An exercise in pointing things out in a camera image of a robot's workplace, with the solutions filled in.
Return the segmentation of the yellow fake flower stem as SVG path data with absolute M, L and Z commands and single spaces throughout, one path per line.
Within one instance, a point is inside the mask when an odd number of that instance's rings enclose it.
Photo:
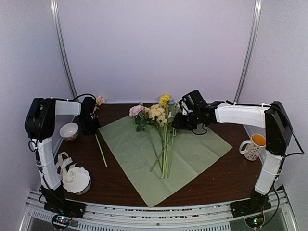
M 170 102 L 171 97 L 169 94 L 163 94 L 160 99 L 159 99 L 159 104 L 164 108 L 165 110 L 165 119 L 163 120 L 163 124 L 164 124 L 164 148 L 163 148 L 163 166 L 162 166 L 162 175 L 161 178 L 164 179 L 165 178 L 165 174 L 166 174 L 166 168 L 167 168 L 167 142 L 168 142 L 168 138 L 169 138 L 169 134 L 168 134 L 168 103 Z

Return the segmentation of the cream fake flower bunch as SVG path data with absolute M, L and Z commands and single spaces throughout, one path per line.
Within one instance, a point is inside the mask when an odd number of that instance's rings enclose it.
M 154 163 L 152 164 L 152 166 L 150 167 L 149 171 L 152 171 L 156 165 L 158 165 L 161 175 L 162 175 L 162 166 L 163 166 L 163 148 L 164 148 L 164 124 L 163 124 L 163 120 L 165 119 L 165 110 L 163 107 L 161 107 L 161 105 L 159 104 L 154 104 L 150 107 L 145 107 L 145 117 L 147 119 L 147 123 L 149 125 L 154 126 L 161 138 L 161 151 L 159 154 L 156 154 L 156 158 Z

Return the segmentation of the pink fake flower stem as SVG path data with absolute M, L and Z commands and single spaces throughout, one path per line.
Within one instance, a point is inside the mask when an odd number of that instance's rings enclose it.
M 147 119 L 145 117 L 145 106 L 143 103 L 139 103 L 136 106 L 133 106 L 129 110 L 129 117 L 133 118 L 137 127 L 136 131 L 141 132 L 141 131 L 146 131 L 148 128 L 154 128 L 154 126 L 149 125 L 147 123 Z

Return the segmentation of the green wrapping paper sheet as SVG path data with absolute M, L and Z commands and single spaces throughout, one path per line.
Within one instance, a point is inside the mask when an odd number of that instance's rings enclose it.
M 156 167 L 150 170 L 161 151 L 161 138 L 154 128 L 137 132 L 130 117 L 100 128 L 100 133 L 126 176 L 148 207 L 154 207 L 194 180 L 232 149 L 211 129 L 205 135 L 180 130 L 172 146 L 170 177 L 160 178 Z

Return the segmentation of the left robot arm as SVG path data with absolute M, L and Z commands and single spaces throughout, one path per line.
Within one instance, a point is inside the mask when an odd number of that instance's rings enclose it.
M 47 190 L 57 190 L 60 175 L 54 163 L 52 136 L 57 116 L 77 116 L 84 135 L 94 135 L 100 127 L 94 116 L 98 104 L 94 95 L 85 93 L 74 99 L 34 98 L 25 120 L 25 130 L 30 138 L 31 151 L 36 154 L 41 185 Z

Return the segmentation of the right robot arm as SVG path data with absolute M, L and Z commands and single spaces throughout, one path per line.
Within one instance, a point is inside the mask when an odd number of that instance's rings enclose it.
M 254 190 L 259 193 L 247 201 L 247 209 L 257 212 L 265 205 L 267 194 L 279 175 L 282 160 L 293 135 L 293 127 L 280 101 L 270 104 L 239 104 L 230 101 L 207 103 L 198 90 L 194 90 L 179 101 L 172 127 L 195 130 L 198 125 L 233 123 L 261 128 L 265 131 L 265 161 Z

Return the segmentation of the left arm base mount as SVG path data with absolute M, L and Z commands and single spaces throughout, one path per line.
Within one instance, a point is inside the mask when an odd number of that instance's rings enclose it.
M 45 210 L 61 217 L 83 218 L 86 204 L 67 200 L 62 186 L 56 190 L 46 189 L 41 186 L 41 192 L 46 201 L 44 203 Z

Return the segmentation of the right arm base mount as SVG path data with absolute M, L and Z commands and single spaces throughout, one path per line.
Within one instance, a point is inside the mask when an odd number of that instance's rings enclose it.
M 233 218 L 245 217 L 246 225 L 258 229 L 265 224 L 264 211 L 271 209 L 268 194 L 262 195 L 252 190 L 245 200 L 230 203 Z

